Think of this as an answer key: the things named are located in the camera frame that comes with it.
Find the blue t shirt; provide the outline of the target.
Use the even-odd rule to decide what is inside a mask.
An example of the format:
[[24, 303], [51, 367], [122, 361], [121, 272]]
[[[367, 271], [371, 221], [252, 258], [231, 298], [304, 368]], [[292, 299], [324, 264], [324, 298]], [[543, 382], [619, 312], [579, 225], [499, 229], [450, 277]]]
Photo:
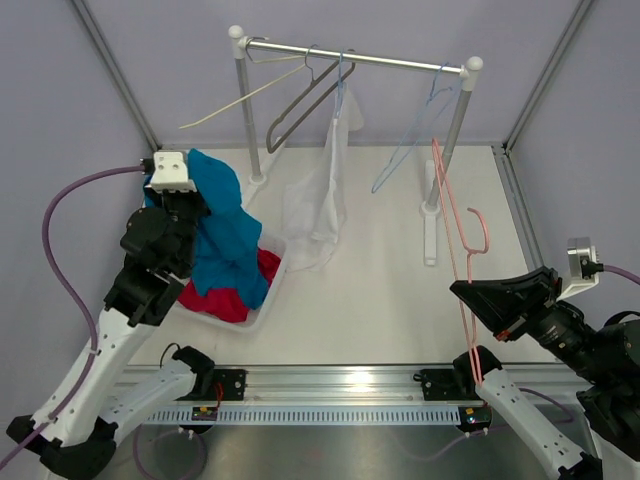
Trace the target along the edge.
[[262, 224], [243, 209], [240, 183], [230, 166], [196, 149], [188, 152], [187, 162], [189, 177], [210, 209], [198, 223], [188, 283], [201, 296], [211, 289], [236, 289], [256, 310], [269, 290], [257, 262]]

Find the pink hanger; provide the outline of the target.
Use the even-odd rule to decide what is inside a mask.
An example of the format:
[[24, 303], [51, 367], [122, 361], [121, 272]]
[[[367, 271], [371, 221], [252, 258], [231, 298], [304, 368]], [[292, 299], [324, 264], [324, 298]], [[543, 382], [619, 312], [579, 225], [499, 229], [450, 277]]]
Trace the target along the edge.
[[[431, 140], [431, 152], [435, 166], [436, 186], [439, 189], [437, 200], [439, 202], [442, 219], [445, 227], [446, 245], [449, 260], [455, 281], [471, 284], [472, 263], [475, 257], [485, 255], [490, 246], [489, 230], [482, 213], [469, 207], [470, 213], [479, 222], [483, 243], [480, 247], [472, 247], [466, 238], [460, 210], [456, 197], [445, 172], [444, 155], [439, 141], [433, 137]], [[462, 327], [466, 342], [467, 359], [471, 369], [472, 382], [476, 386], [481, 386], [484, 381], [482, 365], [480, 360], [478, 326], [475, 314], [464, 305], [462, 300], [458, 301]]]

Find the red t shirt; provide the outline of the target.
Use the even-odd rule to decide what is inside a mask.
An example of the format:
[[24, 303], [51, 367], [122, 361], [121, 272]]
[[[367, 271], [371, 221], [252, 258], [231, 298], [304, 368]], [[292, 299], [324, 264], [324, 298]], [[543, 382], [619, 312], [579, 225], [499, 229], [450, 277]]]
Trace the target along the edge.
[[[267, 288], [270, 288], [281, 258], [268, 250], [258, 249], [257, 262], [259, 272], [267, 281]], [[187, 284], [177, 302], [189, 311], [212, 315], [230, 324], [245, 322], [250, 312], [236, 289], [211, 289], [205, 296], [201, 296], [192, 281]]]

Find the white t shirt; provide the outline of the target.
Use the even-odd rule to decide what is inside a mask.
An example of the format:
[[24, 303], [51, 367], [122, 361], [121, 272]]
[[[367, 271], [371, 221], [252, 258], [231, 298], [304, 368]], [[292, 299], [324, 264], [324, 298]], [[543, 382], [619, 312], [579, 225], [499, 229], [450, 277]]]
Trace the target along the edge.
[[317, 271], [331, 259], [347, 212], [344, 169], [350, 133], [364, 126], [359, 105], [347, 84], [348, 123], [331, 118], [324, 150], [314, 168], [285, 187], [282, 231], [288, 241], [289, 271]]

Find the light blue red-shirt hanger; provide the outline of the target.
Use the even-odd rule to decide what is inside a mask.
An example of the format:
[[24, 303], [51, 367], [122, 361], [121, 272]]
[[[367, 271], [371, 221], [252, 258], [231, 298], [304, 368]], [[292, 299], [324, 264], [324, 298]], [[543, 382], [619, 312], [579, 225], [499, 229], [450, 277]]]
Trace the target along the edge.
[[461, 81], [440, 82], [444, 70], [449, 67], [448, 62], [438, 66], [433, 75], [431, 85], [421, 107], [412, 123], [404, 131], [399, 143], [395, 146], [386, 165], [374, 180], [370, 193], [376, 194], [402, 165], [412, 151], [427, 138], [427, 134], [439, 123], [440, 118], [447, 112], [450, 104], [459, 93]]

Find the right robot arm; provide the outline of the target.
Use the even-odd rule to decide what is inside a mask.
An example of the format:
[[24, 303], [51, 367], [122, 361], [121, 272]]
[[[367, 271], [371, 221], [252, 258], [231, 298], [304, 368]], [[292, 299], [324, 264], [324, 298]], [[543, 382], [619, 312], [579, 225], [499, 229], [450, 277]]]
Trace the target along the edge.
[[[503, 280], [456, 280], [451, 292], [500, 342], [529, 336], [554, 364], [504, 364], [484, 346], [471, 346], [451, 367], [424, 368], [414, 379], [427, 402], [481, 402], [464, 413], [460, 430], [486, 434], [498, 414], [550, 479], [636, 479], [639, 476], [639, 314], [622, 311], [600, 329], [589, 326], [568, 298], [597, 284], [602, 273], [631, 282], [637, 275], [586, 260], [576, 278], [541, 267]], [[566, 437], [531, 401], [562, 397], [578, 404], [595, 453]]]

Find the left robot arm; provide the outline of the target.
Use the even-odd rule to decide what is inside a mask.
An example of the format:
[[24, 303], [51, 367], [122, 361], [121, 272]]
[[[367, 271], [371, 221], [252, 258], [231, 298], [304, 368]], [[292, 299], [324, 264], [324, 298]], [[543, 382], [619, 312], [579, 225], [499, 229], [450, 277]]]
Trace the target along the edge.
[[193, 347], [115, 401], [123, 369], [161, 325], [195, 263], [198, 223], [209, 210], [200, 194], [165, 191], [157, 206], [135, 211], [120, 240], [123, 267], [104, 299], [97, 332], [66, 378], [34, 414], [14, 418], [7, 435], [64, 479], [94, 479], [119, 444], [162, 405], [202, 399], [215, 363]]

